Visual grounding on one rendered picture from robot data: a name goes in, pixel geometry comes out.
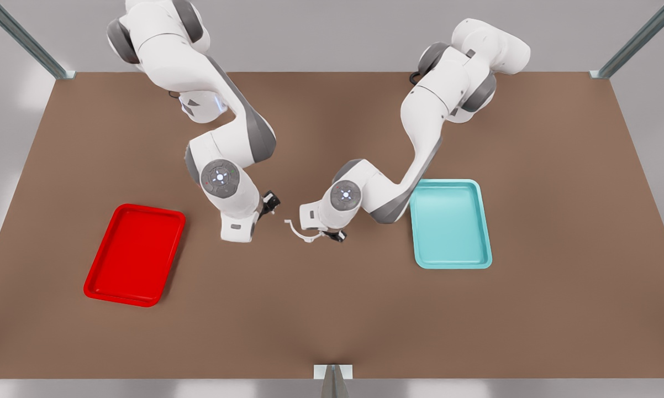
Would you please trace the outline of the light blue rectangular tray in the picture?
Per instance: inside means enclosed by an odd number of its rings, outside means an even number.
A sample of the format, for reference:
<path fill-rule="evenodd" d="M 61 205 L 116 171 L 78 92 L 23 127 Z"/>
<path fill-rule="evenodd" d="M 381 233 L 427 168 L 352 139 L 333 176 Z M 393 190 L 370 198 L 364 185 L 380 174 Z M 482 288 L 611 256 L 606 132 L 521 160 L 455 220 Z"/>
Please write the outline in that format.
<path fill-rule="evenodd" d="M 493 262 L 479 184 L 422 179 L 409 201 L 416 263 L 429 270 L 488 269 Z"/>

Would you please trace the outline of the silver frame post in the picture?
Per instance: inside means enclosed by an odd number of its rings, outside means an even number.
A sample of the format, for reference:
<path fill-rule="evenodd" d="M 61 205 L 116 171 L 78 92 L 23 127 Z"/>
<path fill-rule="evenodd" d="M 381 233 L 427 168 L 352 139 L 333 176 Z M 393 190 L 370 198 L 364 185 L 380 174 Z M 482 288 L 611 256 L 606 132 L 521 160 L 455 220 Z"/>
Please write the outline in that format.
<path fill-rule="evenodd" d="M 53 78 L 75 78 L 76 71 L 65 70 L 1 4 L 0 26 Z"/>
<path fill-rule="evenodd" d="M 313 378 L 323 380 L 321 398 L 349 398 L 345 382 L 353 378 L 353 365 L 315 364 Z"/>
<path fill-rule="evenodd" d="M 664 28 L 664 4 L 645 23 L 640 30 L 618 50 L 610 60 L 599 70 L 590 70 L 589 77 L 592 79 L 610 79 L 620 70 L 634 55 L 637 54 L 658 32 Z"/>

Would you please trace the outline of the red rectangular tray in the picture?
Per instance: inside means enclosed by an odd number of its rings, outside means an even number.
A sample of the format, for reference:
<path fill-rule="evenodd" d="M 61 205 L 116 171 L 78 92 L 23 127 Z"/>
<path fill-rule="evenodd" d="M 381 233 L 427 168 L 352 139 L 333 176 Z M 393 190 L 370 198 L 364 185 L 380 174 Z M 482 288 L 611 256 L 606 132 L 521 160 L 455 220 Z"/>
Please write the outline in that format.
<path fill-rule="evenodd" d="M 88 272 L 92 299 L 152 307 L 161 299 L 186 217 L 180 211 L 125 203 L 113 212 Z"/>

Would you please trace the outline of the white drainage pipe clamp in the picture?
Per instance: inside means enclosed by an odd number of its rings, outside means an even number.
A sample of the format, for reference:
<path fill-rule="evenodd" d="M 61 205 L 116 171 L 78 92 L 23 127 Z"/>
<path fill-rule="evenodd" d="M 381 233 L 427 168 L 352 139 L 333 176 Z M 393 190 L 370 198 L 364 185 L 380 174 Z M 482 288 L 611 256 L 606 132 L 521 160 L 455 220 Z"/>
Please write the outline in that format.
<path fill-rule="evenodd" d="M 293 233 L 297 237 L 299 237 L 302 241 L 304 241 L 306 243 L 312 243 L 315 239 L 318 239 L 318 238 L 324 236 L 324 232 L 319 231 L 319 230 L 317 231 L 317 234 L 315 234 L 314 236 L 305 236 L 304 234 L 302 234 L 302 233 L 300 233 L 299 231 L 296 230 L 296 228 L 295 228 L 295 226 L 294 226 L 291 219 L 285 219 L 284 223 L 288 224 L 290 226 L 290 229 L 293 231 Z"/>

